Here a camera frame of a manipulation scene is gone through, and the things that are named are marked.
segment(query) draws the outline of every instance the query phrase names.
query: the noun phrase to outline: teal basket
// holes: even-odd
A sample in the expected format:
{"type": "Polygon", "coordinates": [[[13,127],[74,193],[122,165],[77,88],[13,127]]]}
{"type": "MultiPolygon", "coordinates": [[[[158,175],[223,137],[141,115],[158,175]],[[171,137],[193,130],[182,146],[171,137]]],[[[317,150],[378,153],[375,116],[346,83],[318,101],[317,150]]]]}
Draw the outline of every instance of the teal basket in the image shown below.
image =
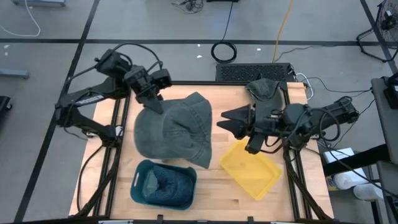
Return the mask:
{"type": "Polygon", "coordinates": [[[133,199],[133,201],[135,201],[137,203],[144,204],[144,205],[153,205],[153,206],[158,206],[158,207],[162,207],[162,208],[170,208],[170,209],[174,209],[174,210],[186,210],[192,205],[193,198],[195,196],[196,185],[197,185],[197,173],[192,167],[183,168],[183,167],[177,167],[177,166],[171,166],[171,165],[165,165],[165,164],[158,164],[158,163],[155,163],[155,162],[152,162],[152,161],[146,159],[146,160],[140,162],[140,164],[138,164],[138,166],[137,166],[136,173],[134,174],[134,178],[132,179],[130,196],[133,199]],[[154,166],[161,166],[166,169],[174,170],[174,171],[183,173],[183,174],[187,175],[189,178],[191,178],[192,182],[193,182],[193,191],[192,191],[191,200],[187,201],[183,205],[172,205],[172,206],[147,203],[144,200],[144,197],[142,196],[142,188],[144,186],[144,182],[145,182],[147,173],[154,166]]]}

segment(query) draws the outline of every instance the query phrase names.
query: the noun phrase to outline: gray bucket hat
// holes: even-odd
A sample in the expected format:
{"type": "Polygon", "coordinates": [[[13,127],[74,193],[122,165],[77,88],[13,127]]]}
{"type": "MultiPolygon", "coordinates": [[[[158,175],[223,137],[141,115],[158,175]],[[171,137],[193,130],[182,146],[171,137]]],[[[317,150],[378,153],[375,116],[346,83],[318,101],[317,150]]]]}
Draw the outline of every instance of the gray bucket hat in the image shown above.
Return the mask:
{"type": "Polygon", "coordinates": [[[160,104],[163,113],[144,108],[134,125],[134,142],[144,157],[186,159],[209,168],[211,159],[211,105],[195,92],[160,104]]]}

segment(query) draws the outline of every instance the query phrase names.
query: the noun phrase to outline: wooden tabletop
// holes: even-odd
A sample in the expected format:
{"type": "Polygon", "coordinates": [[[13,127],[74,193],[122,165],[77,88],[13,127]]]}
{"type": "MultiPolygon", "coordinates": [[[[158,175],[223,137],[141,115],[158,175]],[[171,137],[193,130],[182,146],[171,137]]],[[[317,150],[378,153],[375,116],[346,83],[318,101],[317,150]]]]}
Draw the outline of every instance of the wooden tabletop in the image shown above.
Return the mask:
{"type": "MultiPolygon", "coordinates": [[[[123,149],[119,163],[118,179],[114,193],[111,218],[155,220],[157,215],[161,214],[164,215],[165,220],[245,221],[248,217],[252,216],[255,221],[293,221],[294,216],[290,200],[287,174],[285,171],[285,162],[282,158],[282,150],[275,154],[264,154],[264,156],[269,157],[280,169],[282,169],[282,176],[260,201],[255,201],[220,166],[221,155],[223,155],[236,140],[230,132],[217,127],[216,123],[224,120],[224,118],[221,117],[221,112],[252,103],[244,87],[175,85],[162,90],[161,94],[165,100],[168,100],[185,98],[195,91],[199,92],[209,100],[213,110],[213,127],[211,134],[213,155],[210,162],[210,168],[204,169],[182,159],[169,163],[182,167],[191,166],[195,168],[198,175],[198,182],[195,192],[195,200],[192,206],[186,211],[169,210],[142,205],[131,199],[130,188],[136,167],[143,159],[145,159],[136,150],[133,132],[134,122],[136,116],[142,109],[142,105],[138,104],[137,101],[132,98],[126,131],[124,134],[123,149]]],[[[302,83],[288,83],[288,92],[291,103],[307,102],[302,83]]],[[[106,100],[98,103],[94,113],[94,120],[101,124],[110,124],[113,106],[113,100],[106,100]]],[[[269,142],[273,141],[275,141],[275,138],[269,139],[269,142]]],[[[90,139],[87,143],[82,162],[86,161],[86,159],[98,148],[100,144],[101,141],[98,138],[90,139]]],[[[318,151],[315,141],[310,141],[308,147],[318,151]]],[[[88,201],[98,186],[103,155],[104,150],[98,153],[92,161],[90,161],[84,171],[81,182],[81,205],[84,205],[84,203],[88,201]]],[[[333,211],[319,155],[302,150],[301,156],[308,191],[325,213],[333,217],[333,211]]],[[[296,191],[298,193],[298,201],[300,202],[300,216],[304,217],[302,196],[298,190],[296,191]]],[[[102,200],[103,205],[101,206],[102,212],[104,211],[107,194],[108,190],[105,190],[103,194],[104,200],[102,200]]],[[[76,212],[75,192],[70,214],[72,215],[76,212]]]]}

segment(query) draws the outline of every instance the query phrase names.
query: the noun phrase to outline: yellow tray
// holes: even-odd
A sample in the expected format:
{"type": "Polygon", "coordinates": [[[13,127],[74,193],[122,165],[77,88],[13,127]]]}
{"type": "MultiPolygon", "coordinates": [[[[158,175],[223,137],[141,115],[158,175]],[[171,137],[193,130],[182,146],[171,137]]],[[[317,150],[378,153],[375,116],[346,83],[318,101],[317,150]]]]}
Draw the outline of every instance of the yellow tray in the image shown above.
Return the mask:
{"type": "Polygon", "coordinates": [[[282,171],[266,155],[250,154],[244,150],[243,139],[235,143],[221,159],[220,164],[255,200],[261,200],[282,175],[282,171]]]}

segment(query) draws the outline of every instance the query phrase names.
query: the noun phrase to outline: concrete floor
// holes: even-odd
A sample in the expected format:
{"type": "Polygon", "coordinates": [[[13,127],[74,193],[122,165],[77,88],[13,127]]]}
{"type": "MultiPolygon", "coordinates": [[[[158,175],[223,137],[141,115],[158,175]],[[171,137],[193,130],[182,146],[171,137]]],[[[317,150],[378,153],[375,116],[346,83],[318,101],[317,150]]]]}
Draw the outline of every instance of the concrete floor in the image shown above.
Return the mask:
{"type": "MultiPolygon", "coordinates": [[[[367,0],[374,16],[380,0],[367,0]]],[[[224,33],[230,3],[206,3],[198,14],[181,14],[168,1],[101,0],[88,39],[220,39],[224,33]]],[[[32,14],[40,24],[40,39],[80,39],[94,0],[68,0],[66,7],[33,6],[32,14]]],[[[226,39],[275,40],[289,0],[242,0],[233,7],[226,39]]],[[[0,25],[20,34],[34,34],[36,29],[25,7],[10,1],[0,2],[0,25]]],[[[298,0],[286,23],[282,40],[352,41],[370,28],[358,0],[298,0]]],[[[1,39],[15,38],[0,30],[1,39]]],[[[374,34],[367,41],[377,41],[374,34]]],[[[2,41],[1,46],[9,43],[2,41]]],[[[0,47],[0,67],[27,69],[30,79],[0,78],[0,95],[12,98],[14,108],[7,115],[0,132],[0,223],[14,220],[19,203],[40,151],[63,82],[77,44],[19,44],[0,47]]],[[[76,71],[94,64],[113,44],[85,44],[76,71]]],[[[168,68],[173,80],[214,80],[216,62],[211,45],[149,44],[168,68]]],[[[279,53],[294,45],[280,45],[279,53]]],[[[272,60],[273,45],[237,45],[235,63],[261,63],[272,60]]],[[[383,55],[380,47],[367,47],[383,55]]],[[[125,47],[133,62],[148,67],[154,61],[147,52],[125,47]]],[[[216,54],[227,58],[230,50],[218,47],[216,54]]],[[[296,72],[320,77],[334,90],[365,90],[370,79],[392,75],[386,63],[362,54],[357,46],[320,47],[284,55],[279,62],[290,62],[296,72]]],[[[103,75],[91,72],[74,80],[70,91],[98,84],[103,75]]],[[[312,106],[323,106],[344,94],[330,93],[312,80],[315,96],[312,106]]],[[[371,93],[354,99],[360,111],[373,100],[371,93]]],[[[83,114],[93,115],[95,106],[83,114]]],[[[375,105],[372,105],[339,147],[364,151],[384,142],[375,105]]],[[[57,128],[32,195],[25,221],[63,218],[70,203],[83,157],[85,142],[57,128]]],[[[370,203],[356,200],[351,190],[331,194],[336,218],[346,222],[373,223],[370,203]]]]}

